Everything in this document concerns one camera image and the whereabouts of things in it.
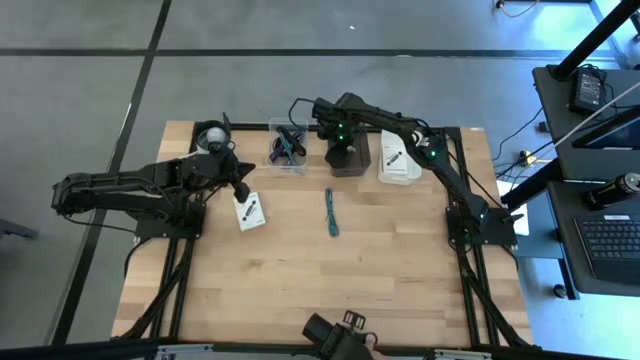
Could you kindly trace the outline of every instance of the green cable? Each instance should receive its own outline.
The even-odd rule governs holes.
[[[325,200],[327,202],[327,220],[329,221],[329,235],[331,237],[337,237],[340,235],[340,229],[336,223],[336,218],[333,216],[333,192],[331,188],[327,188],[324,192]]]

